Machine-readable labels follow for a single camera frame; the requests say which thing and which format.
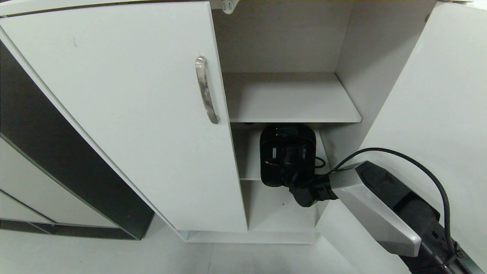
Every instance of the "cabinet back panel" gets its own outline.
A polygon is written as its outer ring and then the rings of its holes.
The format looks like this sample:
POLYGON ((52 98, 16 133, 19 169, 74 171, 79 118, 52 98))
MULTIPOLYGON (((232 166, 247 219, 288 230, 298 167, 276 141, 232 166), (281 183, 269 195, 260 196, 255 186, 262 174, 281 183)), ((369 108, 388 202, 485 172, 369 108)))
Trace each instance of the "cabinet back panel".
POLYGON ((334 72, 352 1, 241 1, 212 10, 223 72, 334 72))

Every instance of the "cabinet side panel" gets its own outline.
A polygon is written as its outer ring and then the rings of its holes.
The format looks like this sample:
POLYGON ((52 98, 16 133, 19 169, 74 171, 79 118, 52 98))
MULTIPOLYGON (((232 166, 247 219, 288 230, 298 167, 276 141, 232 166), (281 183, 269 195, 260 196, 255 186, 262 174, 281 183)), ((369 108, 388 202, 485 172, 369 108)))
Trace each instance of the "cabinet side panel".
POLYGON ((356 151, 408 60, 435 1, 356 1, 336 74, 362 122, 328 124, 321 136, 332 166, 356 151))

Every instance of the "cabinet shelf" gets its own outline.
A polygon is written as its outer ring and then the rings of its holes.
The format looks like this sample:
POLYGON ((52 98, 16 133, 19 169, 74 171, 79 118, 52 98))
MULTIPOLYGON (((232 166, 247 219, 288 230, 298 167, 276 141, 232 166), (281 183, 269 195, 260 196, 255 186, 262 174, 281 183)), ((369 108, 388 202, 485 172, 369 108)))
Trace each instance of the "cabinet shelf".
POLYGON ((334 73, 223 73, 230 122, 360 122, 334 73))
MULTIPOLYGON (((261 179, 261 159, 260 159, 260 145, 262 130, 233 130, 233 146, 235 148, 235 157, 237 159, 237 167, 239 170, 240 180, 260 180, 261 179)), ((317 130, 314 131, 316 136, 316 156, 327 161, 325 148, 317 130)), ((330 168, 328 163, 319 169, 315 169, 315 173, 324 174, 330 168)))
POLYGON ((242 181, 241 187, 249 232, 316 232, 316 205, 300 206, 288 188, 261 181, 242 181))

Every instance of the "dark gray panel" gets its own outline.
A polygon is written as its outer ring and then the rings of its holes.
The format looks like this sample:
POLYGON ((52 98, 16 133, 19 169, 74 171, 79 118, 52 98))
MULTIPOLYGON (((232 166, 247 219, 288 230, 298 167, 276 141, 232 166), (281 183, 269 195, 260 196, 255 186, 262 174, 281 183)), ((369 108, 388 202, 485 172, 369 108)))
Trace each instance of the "dark gray panel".
POLYGON ((76 197, 142 238, 152 209, 64 119, 3 43, 0 57, 0 132, 6 141, 76 197))

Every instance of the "open cabinet door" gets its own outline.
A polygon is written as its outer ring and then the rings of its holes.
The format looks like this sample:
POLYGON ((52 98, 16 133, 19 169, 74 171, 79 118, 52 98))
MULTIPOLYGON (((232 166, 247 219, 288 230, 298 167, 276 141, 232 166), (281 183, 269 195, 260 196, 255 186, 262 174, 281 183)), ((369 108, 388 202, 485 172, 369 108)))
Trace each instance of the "open cabinet door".
MULTIPOLYGON (((402 152, 428 167, 450 200, 452 237, 487 270, 487 11, 437 3, 361 148, 402 152)), ((434 206, 436 186, 407 161, 365 153, 434 206)), ((317 229, 363 274, 410 273, 376 243, 340 201, 331 201, 317 229)))
POLYGON ((49 10, 0 26, 44 94, 175 229, 247 231, 208 2, 49 10))

